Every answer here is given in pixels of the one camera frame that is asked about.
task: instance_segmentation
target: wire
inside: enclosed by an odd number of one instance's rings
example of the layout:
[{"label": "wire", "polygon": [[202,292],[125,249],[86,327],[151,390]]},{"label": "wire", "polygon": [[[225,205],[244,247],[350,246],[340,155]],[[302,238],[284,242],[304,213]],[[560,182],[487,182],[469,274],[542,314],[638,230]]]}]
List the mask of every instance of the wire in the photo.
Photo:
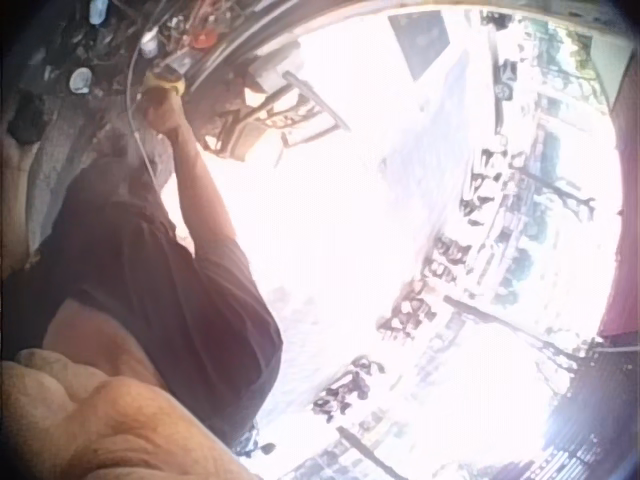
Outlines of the wire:
[{"label": "wire", "polygon": [[147,155],[147,151],[145,150],[142,140],[140,139],[140,132],[136,130],[135,123],[133,122],[133,105],[131,103],[131,83],[133,82],[133,67],[135,66],[136,60],[138,59],[138,54],[140,53],[140,44],[142,43],[142,38],[144,37],[145,33],[149,31],[151,27],[154,26],[153,22],[156,16],[160,12],[160,10],[162,10],[162,8],[166,3],[167,3],[167,0],[160,0],[160,3],[156,7],[155,11],[153,12],[153,15],[151,15],[151,18],[147,23],[147,26],[142,31],[140,40],[136,44],[136,48],[133,51],[133,55],[131,55],[131,62],[129,63],[129,71],[127,73],[127,85],[126,85],[125,94],[124,94],[125,104],[127,109],[127,119],[129,120],[129,127],[131,127],[133,137],[136,139],[136,143],[138,144],[138,149],[140,150],[140,153],[142,153],[142,158],[144,159],[145,166],[147,167],[147,172],[149,173],[149,176],[151,177],[151,181],[153,182],[153,186],[155,187],[156,191],[158,191],[158,193],[160,192],[160,188],[156,183],[156,176],[153,173],[153,168],[151,168],[151,162],[149,161],[149,156]]}]

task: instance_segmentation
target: person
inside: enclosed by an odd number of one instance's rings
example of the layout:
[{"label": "person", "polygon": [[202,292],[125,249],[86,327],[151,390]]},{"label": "person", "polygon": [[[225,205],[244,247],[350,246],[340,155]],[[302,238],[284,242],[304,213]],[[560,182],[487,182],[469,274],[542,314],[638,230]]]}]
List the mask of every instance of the person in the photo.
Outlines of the person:
[{"label": "person", "polygon": [[18,144],[3,115],[2,358],[42,349],[161,389],[231,447],[276,381],[282,338],[180,98],[154,96],[146,120],[173,149],[194,255],[142,162],[102,158],[74,178],[30,257],[26,188],[38,143]]}]

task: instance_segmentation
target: cable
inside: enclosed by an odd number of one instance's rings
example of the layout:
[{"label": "cable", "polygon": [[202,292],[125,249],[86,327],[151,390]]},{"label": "cable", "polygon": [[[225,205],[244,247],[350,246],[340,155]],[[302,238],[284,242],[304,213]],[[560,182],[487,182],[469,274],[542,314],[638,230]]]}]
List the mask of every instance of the cable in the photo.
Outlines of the cable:
[{"label": "cable", "polygon": [[140,153],[142,153],[142,158],[144,159],[144,163],[145,163],[145,166],[147,167],[147,172],[151,177],[151,181],[153,182],[153,186],[155,187],[156,191],[158,191],[158,193],[160,193],[160,188],[156,183],[156,176],[153,173],[153,169],[151,168],[151,162],[149,161],[149,156],[147,155],[147,151],[145,150],[144,145],[142,144],[142,140],[140,139],[140,133],[138,132],[138,130],[136,130],[135,123],[133,122],[133,105],[131,104],[131,83],[133,82],[133,67],[135,66],[136,60],[138,59],[138,54],[140,53],[140,44],[142,43],[142,38],[144,37],[144,34],[147,31],[149,31],[152,26],[154,26],[153,22],[156,16],[160,12],[160,10],[162,10],[162,8],[166,3],[167,3],[167,0],[160,0],[160,3],[156,7],[155,11],[153,12],[153,15],[151,15],[151,18],[147,23],[147,26],[142,31],[140,40],[136,44],[136,48],[133,51],[133,55],[131,55],[131,62],[129,63],[129,71],[127,73],[127,85],[124,93],[125,104],[127,109],[127,119],[129,120],[129,127],[131,128],[133,137],[136,139],[136,143],[138,144],[138,149],[140,150]]}]

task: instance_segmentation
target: dark shirt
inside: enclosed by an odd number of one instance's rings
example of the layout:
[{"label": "dark shirt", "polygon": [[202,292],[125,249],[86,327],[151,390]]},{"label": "dark shirt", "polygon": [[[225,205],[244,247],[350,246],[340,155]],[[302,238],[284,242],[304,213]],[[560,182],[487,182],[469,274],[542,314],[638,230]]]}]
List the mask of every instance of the dark shirt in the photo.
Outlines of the dark shirt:
[{"label": "dark shirt", "polygon": [[79,206],[78,190],[72,184],[40,260],[3,285],[2,357],[41,347],[74,299],[118,321],[169,392],[233,445],[273,388],[282,352],[246,256],[218,239],[194,258],[159,198]]}]

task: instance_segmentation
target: man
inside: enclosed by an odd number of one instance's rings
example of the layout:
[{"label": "man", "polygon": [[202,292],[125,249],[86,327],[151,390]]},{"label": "man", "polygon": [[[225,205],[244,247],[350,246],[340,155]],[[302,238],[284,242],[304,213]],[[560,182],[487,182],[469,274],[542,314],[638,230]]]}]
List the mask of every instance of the man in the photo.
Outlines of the man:
[{"label": "man", "polygon": [[51,234],[27,262],[26,188],[37,145],[5,134],[2,357],[44,349],[162,389],[231,447],[273,387],[282,339],[180,98],[153,93],[147,121],[173,148],[195,256],[176,240],[140,162],[105,158],[73,180]]}]

